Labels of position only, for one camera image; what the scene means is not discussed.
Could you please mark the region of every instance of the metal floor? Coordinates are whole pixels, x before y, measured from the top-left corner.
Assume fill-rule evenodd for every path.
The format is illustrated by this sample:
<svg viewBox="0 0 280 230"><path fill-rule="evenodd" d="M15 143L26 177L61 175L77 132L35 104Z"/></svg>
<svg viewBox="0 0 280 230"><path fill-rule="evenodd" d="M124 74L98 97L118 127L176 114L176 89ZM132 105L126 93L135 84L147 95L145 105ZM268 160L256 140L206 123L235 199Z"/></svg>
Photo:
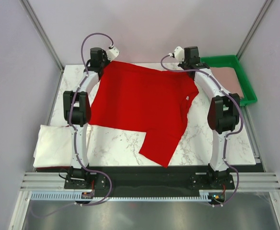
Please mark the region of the metal floor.
<svg viewBox="0 0 280 230"><path fill-rule="evenodd" d="M30 206L42 216L67 203L31 201ZM227 205L216 208L195 202L108 201L93 207L71 206L44 219L27 214L24 226L27 221L29 230L280 229L268 193L238 193Z"/></svg>

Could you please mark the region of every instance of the red cloth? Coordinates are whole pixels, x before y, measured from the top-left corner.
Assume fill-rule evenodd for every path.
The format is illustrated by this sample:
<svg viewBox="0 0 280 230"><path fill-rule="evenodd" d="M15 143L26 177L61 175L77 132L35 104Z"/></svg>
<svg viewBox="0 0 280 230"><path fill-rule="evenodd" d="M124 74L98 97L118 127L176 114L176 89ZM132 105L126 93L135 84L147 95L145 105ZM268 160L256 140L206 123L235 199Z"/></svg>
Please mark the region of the red cloth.
<svg viewBox="0 0 280 230"><path fill-rule="evenodd" d="M167 167L197 94L186 73L112 61L101 78L90 124L146 132L140 154Z"/></svg>

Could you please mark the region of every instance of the table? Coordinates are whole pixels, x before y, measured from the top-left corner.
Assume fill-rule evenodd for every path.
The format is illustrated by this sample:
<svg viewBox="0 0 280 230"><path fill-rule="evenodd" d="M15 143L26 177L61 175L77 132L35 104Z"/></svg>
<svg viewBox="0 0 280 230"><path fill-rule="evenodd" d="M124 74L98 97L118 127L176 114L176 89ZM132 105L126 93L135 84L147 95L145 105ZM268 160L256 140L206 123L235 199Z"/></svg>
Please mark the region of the table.
<svg viewBox="0 0 280 230"><path fill-rule="evenodd" d="M163 70L160 63L141 63L139 66ZM166 63L168 68L180 69L176 63ZM65 126L63 117L64 91L70 91L82 79L83 65L65 67L57 95L51 126ZM92 104L98 91L97 84L89 95ZM187 129L182 136L169 165L207 165L212 153L212 131L207 123L210 102L204 91L197 85L199 94L192 102L188 113ZM91 166L155 166L158 165L139 154L145 138L144 132L93 126L88 147ZM228 162L233 165L254 165L255 159L250 141L244 127L243 131L230 138Z"/></svg>

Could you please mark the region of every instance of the white cloth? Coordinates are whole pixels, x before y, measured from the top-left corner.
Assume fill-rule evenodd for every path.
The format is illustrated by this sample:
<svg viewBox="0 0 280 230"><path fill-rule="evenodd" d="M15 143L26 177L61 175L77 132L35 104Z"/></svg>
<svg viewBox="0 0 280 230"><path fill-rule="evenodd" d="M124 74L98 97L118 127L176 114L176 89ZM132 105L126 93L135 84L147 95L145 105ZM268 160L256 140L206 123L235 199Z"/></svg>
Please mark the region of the white cloth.
<svg viewBox="0 0 280 230"><path fill-rule="evenodd" d="M88 138L90 133L91 126L88 125ZM35 168L70 166L72 160L70 128L41 125L34 157Z"/></svg>

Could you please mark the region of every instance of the white wall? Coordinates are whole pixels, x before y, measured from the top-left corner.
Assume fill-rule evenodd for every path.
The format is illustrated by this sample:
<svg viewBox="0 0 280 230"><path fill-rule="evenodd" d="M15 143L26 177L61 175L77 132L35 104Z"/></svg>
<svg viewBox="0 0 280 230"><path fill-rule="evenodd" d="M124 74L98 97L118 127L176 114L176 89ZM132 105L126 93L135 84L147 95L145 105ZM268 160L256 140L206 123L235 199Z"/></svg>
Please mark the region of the white wall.
<svg viewBox="0 0 280 230"><path fill-rule="evenodd" d="M90 33L110 35L119 60L159 62L175 47L201 56L236 54L264 0L29 0L61 61L81 64ZM87 42L108 47L107 38Z"/></svg>
<svg viewBox="0 0 280 230"><path fill-rule="evenodd" d="M261 155L280 181L280 0L272 4L241 62L258 97L249 110Z"/></svg>
<svg viewBox="0 0 280 230"><path fill-rule="evenodd" d="M19 1L0 0L0 230L8 228L58 78Z"/></svg>

